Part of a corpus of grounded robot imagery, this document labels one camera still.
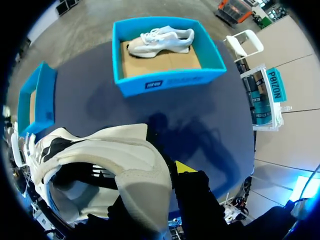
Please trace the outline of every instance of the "shoe box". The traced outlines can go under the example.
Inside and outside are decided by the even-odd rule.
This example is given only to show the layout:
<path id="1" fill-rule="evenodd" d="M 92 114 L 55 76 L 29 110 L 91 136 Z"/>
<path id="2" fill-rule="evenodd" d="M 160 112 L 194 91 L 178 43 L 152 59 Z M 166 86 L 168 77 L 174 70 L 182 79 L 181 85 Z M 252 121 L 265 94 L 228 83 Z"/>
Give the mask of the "shoe box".
<path id="1" fill-rule="evenodd" d="M 252 123 L 254 125 L 268 124 L 272 120 L 271 107 L 261 72 L 255 72 L 242 80 L 249 100 Z"/>
<path id="2" fill-rule="evenodd" d="M 189 53 L 163 50 L 154 58 L 129 55 L 129 41 L 155 28 L 193 29 Z M 117 21 L 112 33 L 114 82 L 124 97 L 142 93 L 206 84 L 227 71 L 211 37 L 199 21 L 180 17 L 138 17 Z"/>
<path id="3" fill-rule="evenodd" d="M 42 62 L 20 89 L 17 109 L 20 137 L 37 134 L 55 124 L 56 76 L 57 71 Z"/>

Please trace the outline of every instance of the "teal box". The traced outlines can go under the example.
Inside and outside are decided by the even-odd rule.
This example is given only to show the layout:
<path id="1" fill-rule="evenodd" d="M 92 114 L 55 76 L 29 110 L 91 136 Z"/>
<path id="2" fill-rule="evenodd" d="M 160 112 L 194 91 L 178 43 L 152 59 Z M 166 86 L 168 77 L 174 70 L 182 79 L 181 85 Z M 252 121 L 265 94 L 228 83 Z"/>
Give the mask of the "teal box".
<path id="1" fill-rule="evenodd" d="M 133 40 L 141 33 L 148 33 L 152 29 L 168 25 L 175 29 L 194 30 L 192 47 L 201 69 L 176 69 L 124 77 L 121 42 Z M 216 45 L 199 21 L 166 16 L 138 17 L 115 22 L 112 32 L 112 64 L 114 82 L 124 97 L 168 88 L 206 84 L 227 71 Z"/>
<path id="2" fill-rule="evenodd" d="M 37 134 L 55 123 L 54 90 L 57 71 L 44 61 L 22 86 L 19 94 L 17 122 L 18 134 Z M 34 122 L 30 123 L 30 97 L 35 91 Z"/>

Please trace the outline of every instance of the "yellow sticker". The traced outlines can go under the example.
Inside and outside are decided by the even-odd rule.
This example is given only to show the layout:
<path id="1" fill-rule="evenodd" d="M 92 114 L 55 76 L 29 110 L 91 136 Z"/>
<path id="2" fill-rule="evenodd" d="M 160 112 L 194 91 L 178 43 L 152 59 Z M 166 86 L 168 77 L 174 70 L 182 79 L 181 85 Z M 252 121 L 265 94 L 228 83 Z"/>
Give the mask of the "yellow sticker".
<path id="1" fill-rule="evenodd" d="M 175 165 L 178 171 L 178 174 L 182 174 L 184 172 L 189 172 L 189 173 L 195 173 L 197 172 L 196 170 L 194 170 L 193 168 L 179 162 L 179 161 L 175 161 Z"/>

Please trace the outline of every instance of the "sneaker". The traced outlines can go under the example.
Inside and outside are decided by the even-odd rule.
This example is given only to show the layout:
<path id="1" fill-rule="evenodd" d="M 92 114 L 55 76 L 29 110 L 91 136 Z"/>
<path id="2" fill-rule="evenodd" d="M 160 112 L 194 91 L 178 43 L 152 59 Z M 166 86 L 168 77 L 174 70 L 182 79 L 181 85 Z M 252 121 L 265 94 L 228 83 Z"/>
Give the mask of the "sneaker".
<path id="1" fill-rule="evenodd" d="M 107 128 L 84 138 L 64 133 L 66 139 L 56 131 L 40 140 L 49 146 L 43 148 L 32 179 L 48 206 L 67 223 L 88 214 L 107 218 L 108 207 L 120 195 L 137 223 L 157 235 L 166 232 L 172 191 L 169 169 L 146 141 L 147 125 L 135 125 Z"/>
<path id="2" fill-rule="evenodd" d="M 195 32 L 191 28 L 179 30 L 165 26 L 141 33 L 140 37 L 130 41 L 127 49 L 131 55 L 141 58 L 154 58 L 162 50 L 187 54 L 194 38 Z"/>

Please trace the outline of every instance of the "shoe heel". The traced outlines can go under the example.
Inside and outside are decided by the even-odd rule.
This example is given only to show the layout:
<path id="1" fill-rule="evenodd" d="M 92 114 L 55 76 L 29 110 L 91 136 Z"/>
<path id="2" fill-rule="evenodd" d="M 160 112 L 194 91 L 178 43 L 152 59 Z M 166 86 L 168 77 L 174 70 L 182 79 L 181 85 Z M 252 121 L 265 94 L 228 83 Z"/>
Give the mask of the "shoe heel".
<path id="1" fill-rule="evenodd" d="M 179 54 L 187 54 L 189 53 L 189 47 L 175 47 L 172 51 Z"/>

